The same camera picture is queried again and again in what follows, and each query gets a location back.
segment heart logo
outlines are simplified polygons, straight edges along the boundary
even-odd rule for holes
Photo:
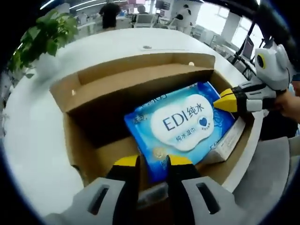
[[[212,134],[213,115],[209,101],[193,94],[157,109],[151,116],[151,131],[162,143],[190,151]]]
[[[207,119],[203,117],[201,120],[199,120],[199,124],[205,127],[207,125]]]

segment desk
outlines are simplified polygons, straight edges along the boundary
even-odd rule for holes
[[[64,76],[101,62],[149,53],[207,53],[216,57],[217,69],[232,86],[246,81],[227,60],[198,40],[176,30],[138,28],[112,30],[91,35],[59,49],[63,65],[53,79],[40,82],[24,77],[7,102],[4,139],[5,153],[15,183],[27,201],[42,216],[61,213],[83,188],[77,171],[69,164],[62,113],[49,92],[51,84]],[[261,128],[263,115],[253,114]],[[223,186],[233,191],[254,154],[259,132],[250,136],[236,167]]]

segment computer monitor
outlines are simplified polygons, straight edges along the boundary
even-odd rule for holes
[[[247,58],[247,59],[251,59],[251,55],[252,55],[252,51],[253,51],[253,48],[254,48],[254,44],[251,40],[251,38],[249,36],[247,36],[246,38],[246,42],[245,42],[245,45],[244,45],[244,49],[242,51],[242,55]]]

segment wet wipes package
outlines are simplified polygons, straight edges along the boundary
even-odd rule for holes
[[[166,178],[168,154],[200,162],[234,124],[234,117],[215,109],[220,96],[209,82],[160,96],[125,116],[148,164],[151,181]]]

